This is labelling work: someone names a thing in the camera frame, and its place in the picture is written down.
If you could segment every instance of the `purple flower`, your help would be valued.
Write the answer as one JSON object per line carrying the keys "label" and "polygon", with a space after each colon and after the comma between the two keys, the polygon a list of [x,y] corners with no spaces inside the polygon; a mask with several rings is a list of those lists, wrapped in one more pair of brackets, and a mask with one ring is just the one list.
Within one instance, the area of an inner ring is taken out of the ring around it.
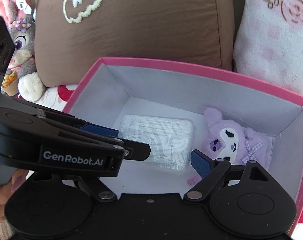
{"label": "purple flower", "polygon": [[25,33],[26,30],[31,26],[30,23],[27,23],[27,19],[20,19],[17,21],[13,21],[11,24],[8,25],[8,28],[13,29],[13,28],[17,28],[19,31],[21,31],[22,33]]}

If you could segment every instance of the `white pillow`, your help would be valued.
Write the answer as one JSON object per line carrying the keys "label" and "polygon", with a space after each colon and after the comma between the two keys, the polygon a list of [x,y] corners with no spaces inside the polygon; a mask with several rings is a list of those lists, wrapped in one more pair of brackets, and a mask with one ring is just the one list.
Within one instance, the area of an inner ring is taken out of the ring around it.
{"label": "white pillow", "polygon": [[234,60],[239,73],[303,95],[303,0],[246,0]]}

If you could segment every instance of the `plush eye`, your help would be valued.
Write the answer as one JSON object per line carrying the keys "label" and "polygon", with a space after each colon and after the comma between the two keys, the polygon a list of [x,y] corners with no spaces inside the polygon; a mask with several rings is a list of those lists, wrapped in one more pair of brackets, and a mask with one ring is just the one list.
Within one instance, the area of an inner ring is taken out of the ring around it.
{"label": "plush eye", "polygon": [[210,142],[210,149],[213,151],[213,152],[216,152],[218,151],[220,148],[221,148],[221,142],[218,140],[218,139],[215,139],[215,140],[212,140]]}
{"label": "plush eye", "polygon": [[229,131],[227,131],[227,130],[225,130],[225,133],[227,134],[227,136],[228,136],[229,138],[233,138],[233,137],[235,136],[232,132],[229,132]]}
{"label": "plush eye", "polygon": [[15,40],[15,49],[22,49],[26,45],[26,38],[25,36],[18,36]]}

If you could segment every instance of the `blue gripper pad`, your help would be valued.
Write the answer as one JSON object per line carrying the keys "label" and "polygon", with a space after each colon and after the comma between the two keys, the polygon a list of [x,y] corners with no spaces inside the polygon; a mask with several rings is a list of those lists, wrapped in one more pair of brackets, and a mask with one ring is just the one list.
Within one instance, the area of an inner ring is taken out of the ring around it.
{"label": "blue gripper pad", "polygon": [[103,127],[103,126],[92,124],[92,123],[87,124],[84,127],[79,127],[79,129],[87,131],[87,132],[91,132],[91,133],[94,133],[94,134],[98,134],[98,135],[101,135],[101,136],[118,137],[118,130]]}
{"label": "blue gripper pad", "polygon": [[191,152],[190,163],[202,179],[206,177],[212,169],[210,162],[202,158],[195,151]]}

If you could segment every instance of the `gray bunny plush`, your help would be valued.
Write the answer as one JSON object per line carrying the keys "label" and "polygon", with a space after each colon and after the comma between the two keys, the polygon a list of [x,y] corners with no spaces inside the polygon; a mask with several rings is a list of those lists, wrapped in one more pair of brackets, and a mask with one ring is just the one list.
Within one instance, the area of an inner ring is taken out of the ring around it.
{"label": "gray bunny plush", "polygon": [[35,102],[39,100],[45,92],[45,86],[38,76],[34,40],[35,23],[33,14],[36,6],[36,0],[0,0],[0,16],[7,24],[10,36],[15,44],[15,52],[8,66],[6,76],[18,77],[18,91],[22,98],[27,101]]}

